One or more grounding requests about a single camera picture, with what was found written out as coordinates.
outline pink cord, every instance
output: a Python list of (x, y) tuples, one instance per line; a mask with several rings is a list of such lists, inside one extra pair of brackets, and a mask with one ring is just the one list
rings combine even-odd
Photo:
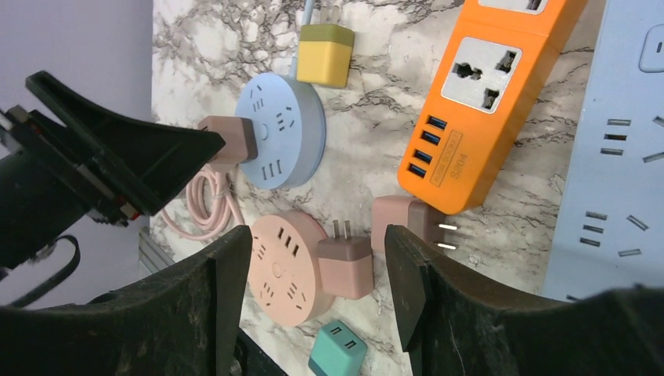
[[(205, 182), (208, 181), (212, 191), (212, 208), (211, 212), (205, 208), (203, 187)], [(173, 231), (182, 235), (189, 240), (208, 240), (216, 237), (228, 225), (231, 214), (233, 214), (233, 221), (237, 225), (243, 225), (244, 219), (242, 213), (238, 208), (237, 202), (233, 199), (228, 187), (228, 179), (226, 174), (222, 175), (216, 172), (206, 164), (196, 176), (193, 177), (191, 182), (186, 186), (186, 199), (187, 209), (191, 215), (192, 222), (201, 230), (207, 231), (203, 235), (193, 235), (182, 230), (175, 222), (168, 216), (166, 209), (161, 211), (164, 216), (164, 221), (171, 227)]]

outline orange power strip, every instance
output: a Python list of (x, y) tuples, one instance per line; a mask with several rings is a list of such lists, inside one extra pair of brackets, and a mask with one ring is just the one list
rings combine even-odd
[(466, 0), (399, 166), (404, 190), (448, 215), (484, 202), (586, 3)]

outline teal plug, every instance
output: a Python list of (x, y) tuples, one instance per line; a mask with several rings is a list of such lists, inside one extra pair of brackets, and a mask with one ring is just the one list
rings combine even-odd
[(309, 357), (316, 376), (356, 376), (366, 355), (366, 343), (339, 320), (320, 328)]

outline round power strip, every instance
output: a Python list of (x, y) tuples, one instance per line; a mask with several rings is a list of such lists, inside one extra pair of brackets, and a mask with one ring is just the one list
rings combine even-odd
[(254, 124), (258, 157), (240, 164), (263, 190), (300, 186), (318, 168), (325, 148), (325, 114), (316, 90), (274, 73), (244, 87), (235, 116)]
[(327, 235), (313, 218), (295, 210), (266, 215), (251, 233), (249, 288), (272, 320), (294, 327), (332, 306), (334, 296), (323, 292), (316, 255)]

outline marble countertop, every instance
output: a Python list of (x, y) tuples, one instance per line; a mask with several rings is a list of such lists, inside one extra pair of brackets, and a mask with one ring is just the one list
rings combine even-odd
[[(193, 127), (208, 115), (230, 115), (255, 75), (287, 74), (304, 2), (279, 0), (155, 0), (153, 116)], [(316, 87), (327, 116), (327, 144), (316, 174), (290, 190), (258, 190), (240, 172), (233, 190), (247, 224), (289, 209), (326, 229), (348, 219), (355, 234), (370, 231), (375, 197), (405, 194), (396, 169), (431, 80), (459, 16), (462, 0), (358, 0), (341, 5), (341, 24), (356, 32), (346, 89)], [(583, 104), (603, 0), (590, 0), (546, 88), (486, 199), (451, 218), (460, 230), (447, 254), (523, 291), (543, 284), (572, 141)], [(317, 20), (318, 11), (314, 13)], [(186, 230), (182, 197), (167, 206)], [(204, 243), (184, 240), (164, 220), (153, 238), (175, 261)], [(369, 346), (363, 374), (410, 374), (399, 348), (384, 256), (374, 258), (377, 288), (359, 301), (337, 298), (323, 316), (287, 328), (275, 325), (245, 292), (240, 326), (288, 373), (309, 374), (307, 359), (320, 326), (341, 319)]]

